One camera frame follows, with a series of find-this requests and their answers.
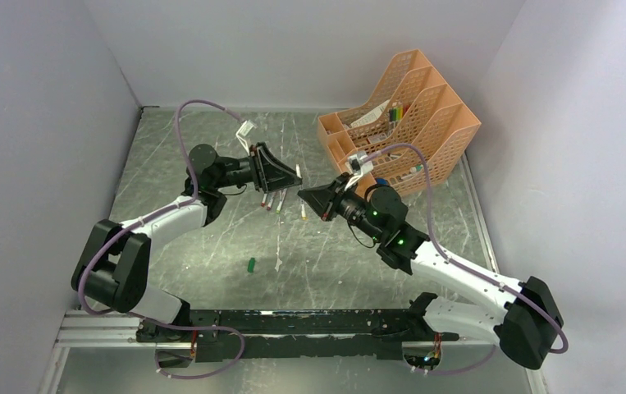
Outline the white pen green tip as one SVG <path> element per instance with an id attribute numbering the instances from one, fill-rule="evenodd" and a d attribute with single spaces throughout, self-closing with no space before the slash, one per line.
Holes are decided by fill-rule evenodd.
<path id="1" fill-rule="evenodd" d="M 278 203 L 276 206 L 276 213 L 279 214 L 282 210 L 283 204 L 285 202 L 286 199 L 286 192 L 287 190 L 281 190 L 278 196 Z"/>

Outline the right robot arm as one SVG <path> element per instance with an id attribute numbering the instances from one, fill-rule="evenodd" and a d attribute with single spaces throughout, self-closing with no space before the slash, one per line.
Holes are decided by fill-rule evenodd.
<path id="1" fill-rule="evenodd" d="M 408 206 L 387 185 L 359 196 L 344 173 L 326 186 L 299 190 L 297 195 L 324 222 L 341 217 L 376 244 L 390 268 L 424 275 L 468 299 L 458 305 L 440 296 L 407 319 L 409 333 L 426 340 L 435 332 L 461 334 L 496 345 L 516 364 L 538 370 L 549 354 L 562 354 L 563 317 L 548 285 L 538 277 L 527 281 L 492 272 L 439 245 L 435 237 L 411 226 Z M 554 348 L 556 340 L 562 345 Z"/>

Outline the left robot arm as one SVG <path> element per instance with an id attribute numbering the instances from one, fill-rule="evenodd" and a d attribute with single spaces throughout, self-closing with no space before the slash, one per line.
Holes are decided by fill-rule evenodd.
<path id="1" fill-rule="evenodd" d="M 264 193 L 302 183 L 292 167 L 257 143 L 243 158 L 221 156 L 209 144 L 188 154 L 184 192 L 171 203 L 125 222 L 104 219 L 92 228 L 71 278 L 84 302 L 95 300 L 111 311 L 159 322 L 159 331 L 181 341 L 192 328 L 190 304 L 149 284 L 149 264 L 162 249 L 187 232 L 214 222 L 226 202 L 223 189 L 253 185 Z"/>

